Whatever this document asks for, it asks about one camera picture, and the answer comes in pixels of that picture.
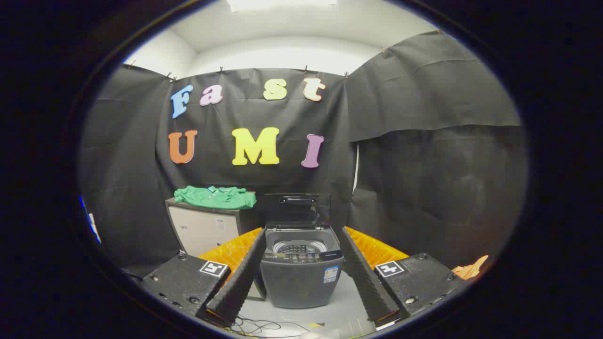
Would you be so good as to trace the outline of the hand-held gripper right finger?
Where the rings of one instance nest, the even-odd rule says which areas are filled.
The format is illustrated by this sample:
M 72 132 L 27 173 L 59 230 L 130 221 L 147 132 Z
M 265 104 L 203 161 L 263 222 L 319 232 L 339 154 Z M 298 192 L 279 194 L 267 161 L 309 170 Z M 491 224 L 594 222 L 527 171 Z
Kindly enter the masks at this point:
M 426 253 L 405 255 L 349 227 L 343 227 L 338 238 L 344 270 L 375 325 L 423 313 L 464 286 L 463 278 Z

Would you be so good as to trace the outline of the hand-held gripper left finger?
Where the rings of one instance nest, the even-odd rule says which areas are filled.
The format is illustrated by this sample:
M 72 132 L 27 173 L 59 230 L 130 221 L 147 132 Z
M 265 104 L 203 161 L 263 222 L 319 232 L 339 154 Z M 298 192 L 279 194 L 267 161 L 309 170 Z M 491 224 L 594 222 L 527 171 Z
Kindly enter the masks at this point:
M 265 230 L 249 231 L 201 256 L 184 252 L 147 274 L 142 289 L 190 318 L 234 324 L 266 249 Z

